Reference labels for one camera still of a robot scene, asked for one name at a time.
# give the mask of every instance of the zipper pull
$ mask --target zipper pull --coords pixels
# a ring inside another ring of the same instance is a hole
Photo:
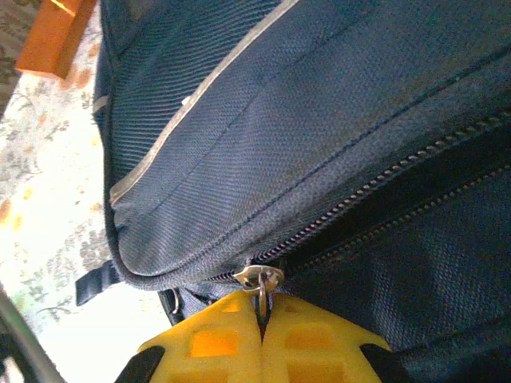
[[[268,294],[284,282],[284,273],[276,267],[250,265],[236,272],[234,278],[249,294],[259,295],[255,313],[258,322],[265,325],[269,319]]]

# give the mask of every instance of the wooden block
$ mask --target wooden block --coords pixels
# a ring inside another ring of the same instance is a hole
[[[65,78],[80,45],[96,0],[69,0],[77,9],[74,14],[42,0],[16,69],[46,77]]]
[[[62,1],[62,0],[51,0],[53,4],[55,4],[56,6],[58,6],[60,9],[64,10],[66,13],[68,13],[69,15],[73,16],[76,14],[76,7],[75,9],[70,6],[70,4],[66,4],[67,2],[65,1]]]

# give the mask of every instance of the floral fabric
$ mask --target floral fabric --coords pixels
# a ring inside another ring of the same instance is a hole
[[[109,257],[92,118],[98,10],[69,76],[23,74],[0,120],[0,283],[70,382],[115,380],[168,327],[155,293],[122,284],[75,306],[74,281]]]
[[[19,73],[14,69],[41,0],[0,1],[0,116],[6,108]]]

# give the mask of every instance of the black plastic piece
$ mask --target black plastic piece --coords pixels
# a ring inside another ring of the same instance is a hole
[[[154,345],[132,357],[115,383],[149,383],[165,349]]]
[[[37,383],[34,369],[30,363],[26,360],[25,355],[20,350],[18,343],[13,339],[10,334],[0,334],[0,376],[5,372],[4,360],[8,357],[12,357],[16,362],[20,372],[23,375],[25,383]]]
[[[382,383],[413,383],[395,354],[370,343],[361,345],[360,349]]]
[[[273,307],[273,299],[271,299],[271,294],[266,294],[266,315],[264,317],[262,317],[259,312],[259,295],[255,296],[252,301],[255,308],[257,323],[260,326],[267,326],[267,324],[270,322],[271,308]]]
[[[75,282],[77,306],[87,303],[96,295],[120,281],[121,276],[113,265],[113,260],[106,261],[101,267],[89,271]]]
[[[173,326],[184,320],[183,312],[180,309],[178,289],[158,291],[158,297],[168,320]]]

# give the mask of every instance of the gray trim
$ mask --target gray trim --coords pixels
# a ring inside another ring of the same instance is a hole
[[[103,108],[109,102],[108,96],[101,96],[97,100],[94,101],[93,104],[93,113],[97,112],[99,109]]]
[[[192,110],[197,101],[208,90],[213,81],[239,56],[251,43],[253,43],[265,30],[274,22],[279,20],[288,12],[299,0],[283,0],[271,13],[269,13],[259,24],[257,24],[243,40],[227,55],[221,63],[205,79],[199,88],[191,95],[190,100],[183,105],[165,126],[163,132],[158,136],[156,142],[142,159],[142,161],[128,175],[117,182],[110,189],[110,203],[114,205],[124,194],[126,194],[134,184],[145,174],[149,166],[153,163],[156,155],[160,151],[164,142],[168,139],[174,128],[186,117]]]

